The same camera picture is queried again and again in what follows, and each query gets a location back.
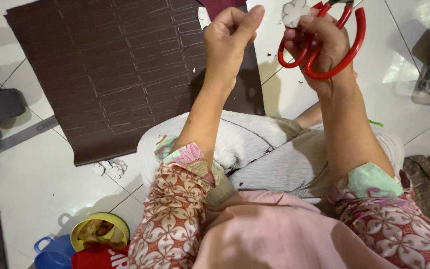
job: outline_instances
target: brown sheet with chalk lines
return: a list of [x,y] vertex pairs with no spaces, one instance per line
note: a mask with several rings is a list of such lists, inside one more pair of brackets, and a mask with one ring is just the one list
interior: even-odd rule
[[[134,153],[147,130],[190,110],[206,66],[199,6],[40,0],[8,10],[76,166]],[[265,114],[253,45],[224,109]]]

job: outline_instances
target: yellow bowl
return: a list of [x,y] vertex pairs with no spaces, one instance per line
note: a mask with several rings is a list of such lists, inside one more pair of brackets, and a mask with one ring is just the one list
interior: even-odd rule
[[[87,216],[83,221],[76,225],[74,229],[72,229],[71,244],[75,251],[81,251],[84,249],[84,246],[82,245],[84,241],[77,240],[77,235],[79,234],[79,231],[82,229],[82,227],[84,227],[84,225],[86,225],[86,223],[90,220],[103,220],[114,224],[124,233],[124,238],[122,241],[127,244],[127,238],[129,238],[128,227],[127,224],[125,224],[125,222],[120,217],[117,217],[116,215],[110,213],[95,213],[90,216]],[[105,239],[110,239],[110,237],[114,233],[114,229],[115,227],[112,228],[112,230],[103,237]]]

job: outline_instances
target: sleeve cuff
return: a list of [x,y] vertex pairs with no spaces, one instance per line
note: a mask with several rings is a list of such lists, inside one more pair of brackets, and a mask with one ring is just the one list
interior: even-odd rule
[[398,197],[404,190],[396,177],[390,177],[373,163],[363,164],[331,186],[328,199],[336,203],[343,199],[367,197]]
[[212,187],[218,186],[219,176],[214,176],[212,168],[209,168],[197,144],[190,143],[180,149],[172,152],[178,137],[160,135],[155,146],[155,156],[157,159],[167,166],[178,166],[184,168],[188,172],[200,177]]

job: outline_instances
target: dark red fabric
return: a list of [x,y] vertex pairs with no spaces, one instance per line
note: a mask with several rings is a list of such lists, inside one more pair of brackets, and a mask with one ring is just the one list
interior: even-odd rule
[[72,258],[72,269],[128,268],[128,245],[122,250],[100,245],[97,248],[76,252]]
[[224,9],[229,7],[241,7],[245,4],[247,0],[198,0],[202,3],[208,12],[210,20],[214,20],[215,17],[220,14]]

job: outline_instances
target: green object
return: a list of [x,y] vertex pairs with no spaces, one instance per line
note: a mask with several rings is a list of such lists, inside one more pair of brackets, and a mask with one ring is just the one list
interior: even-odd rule
[[370,123],[372,123],[372,124],[375,124],[375,125],[379,125],[379,126],[381,126],[381,127],[384,127],[384,124],[382,124],[382,123],[377,123],[377,122],[372,121],[372,120],[369,120],[369,122],[370,122]]
[[348,173],[345,192],[353,192],[357,198],[397,197],[404,191],[385,171],[373,163],[363,164]]

